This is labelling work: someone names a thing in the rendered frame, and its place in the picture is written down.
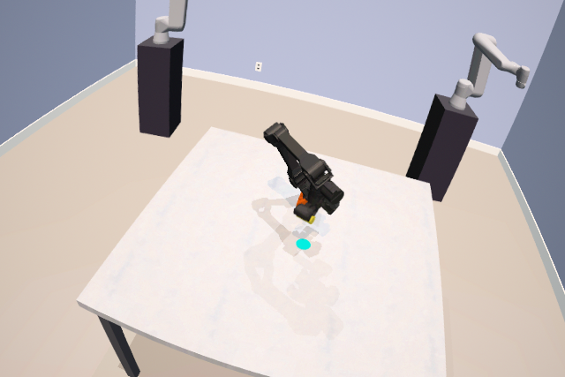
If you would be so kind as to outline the cyan circle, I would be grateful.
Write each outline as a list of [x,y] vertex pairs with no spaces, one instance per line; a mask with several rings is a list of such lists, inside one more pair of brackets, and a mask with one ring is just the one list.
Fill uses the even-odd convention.
[[308,249],[310,246],[311,244],[306,239],[301,238],[297,241],[297,247],[300,249],[305,250]]

